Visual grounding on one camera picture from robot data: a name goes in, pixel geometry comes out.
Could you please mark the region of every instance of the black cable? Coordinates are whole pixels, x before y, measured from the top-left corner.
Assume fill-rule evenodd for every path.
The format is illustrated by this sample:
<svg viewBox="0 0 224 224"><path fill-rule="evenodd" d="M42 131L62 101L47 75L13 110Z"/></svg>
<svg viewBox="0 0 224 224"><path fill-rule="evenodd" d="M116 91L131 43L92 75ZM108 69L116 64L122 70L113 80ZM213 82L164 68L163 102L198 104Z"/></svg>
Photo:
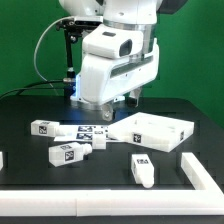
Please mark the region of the black cable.
<svg viewBox="0 0 224 224"><path fill-rule="evenodd" d="M13 93L13 92L17 92L17 91L27 91L27 90L48 90L48 89L52 89L51 87L44 87L44 88L19 88L19 89L13 89L10 90L8 92L5 92L3 94L0 95L0 100L3 99L6 95ZM54 89L64 89L61 87L54 87Z"/></svg>
<svg viewBox="0 0 224 224"><path fill-rule="evenodd" d="M58 79L58 80L49 80L49 81L40 81L40 82L34 82L34 83L31 83L27 86L24 86L23 88L24 89L27 89L27 88L31 88L33 86L39 86L39 85L45 85L45 84L49 84L49 83L63 83L63 80L62 79ZM17 96L19 96L21 93L23 93L25 90L23 90L23 88L21 90L18 91L18 93L16 93Z"/></svg>

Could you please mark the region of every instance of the small white block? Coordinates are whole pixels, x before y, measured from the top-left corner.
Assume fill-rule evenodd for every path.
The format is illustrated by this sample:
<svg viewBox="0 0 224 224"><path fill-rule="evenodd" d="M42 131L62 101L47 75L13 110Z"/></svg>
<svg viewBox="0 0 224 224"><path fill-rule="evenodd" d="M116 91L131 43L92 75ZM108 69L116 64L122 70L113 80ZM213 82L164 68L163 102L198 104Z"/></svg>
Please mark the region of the small white block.
<svg viewBox="0 0 224 224"><path fill-rule="evenodd" d="M54 166L62 166L83 160L84 155L92 152L90 144L80 145L77 142L53 146L49 148L49 162Z"/></svg>
<svg viewBox="0 0 224 224"><path fill-rule="evenodd" d="M147 154L132 155L131 170L136 184L150 188L154 184L154 167Z"/></svg>
<svg viewBox="0 0 224 224"><path fill-rule="evenodd" d="M93 149L106 149L106 133L103 128L94 128L92 147Z"/></svg>
<svg viewBox="0 0 224 224"><path fill-rule="evenodd" d="M0 170L3 168L3 155L2 152L0 152Z"/></svg>
<svg viewBox="0 0 224 224"><path fill-rule="evenodd" d="M55 137L59 125L59 122L36 120L31 123L31 134Z"/></svg>

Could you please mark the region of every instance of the black table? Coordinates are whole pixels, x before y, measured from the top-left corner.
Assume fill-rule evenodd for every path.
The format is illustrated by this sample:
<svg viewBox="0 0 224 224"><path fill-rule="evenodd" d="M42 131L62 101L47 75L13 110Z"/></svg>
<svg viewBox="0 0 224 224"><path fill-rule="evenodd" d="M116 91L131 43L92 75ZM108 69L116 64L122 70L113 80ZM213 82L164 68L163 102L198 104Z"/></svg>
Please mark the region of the black table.
<svg viewBox="0 0 224 224"><path fill-rule="evenodd" d="M110 123L98 111L77 109L63 97L10 96L0 101L0 151L4 168L0 190L33 189L143 189L130 170L131 155L147 153L155 167L152 189L192 189L180 167L182 152L193 152L224 190L224 130L186 100L142 98L138 108L117 110L113 122L136 112L193 121L193 136L170 153L127 143L107 143L107 150L94 151L84 161L55 168L48 162L53 138L31 136L34 120L61 124ZM223 216L135 217L0 217L0 223L224 223Z"/></svg>

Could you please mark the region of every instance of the green background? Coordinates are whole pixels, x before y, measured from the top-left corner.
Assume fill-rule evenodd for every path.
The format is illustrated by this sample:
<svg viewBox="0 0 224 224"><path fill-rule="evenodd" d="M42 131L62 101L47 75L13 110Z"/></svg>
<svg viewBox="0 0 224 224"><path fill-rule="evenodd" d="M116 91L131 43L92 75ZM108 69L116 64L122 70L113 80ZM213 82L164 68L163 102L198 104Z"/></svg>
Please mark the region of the green background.
<svg viewBox="0 0 224 224"><path fill-rule="evenodd" d="M42 32L66 16L58 0L0 0L0 94L40 81L33 52ZM191 101L224 127L224 1L189 0L175 15L159 15L160 67L146 97ZM75 70L81 44L73 47ZM52 29L44 39L38 67L48 79L66 76L63 32ZM53 91L38 94L54 94Z"/></svg>

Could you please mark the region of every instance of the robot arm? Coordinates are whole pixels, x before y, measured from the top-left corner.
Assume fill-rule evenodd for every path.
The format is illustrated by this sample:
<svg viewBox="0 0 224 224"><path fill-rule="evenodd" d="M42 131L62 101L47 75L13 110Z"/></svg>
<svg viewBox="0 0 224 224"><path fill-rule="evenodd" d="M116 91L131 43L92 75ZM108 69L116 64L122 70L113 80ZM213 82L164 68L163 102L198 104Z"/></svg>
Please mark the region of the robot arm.
<svg viewBox="0 0 224 224"><path fill-rule="evenodd" d="M103 23L83 40L78 99L102 106L107 114L104 105L128 92L138 100L141 87L156 78L157 11L173 13L187 0L59 1L73 16L103 14Z"/></svg>

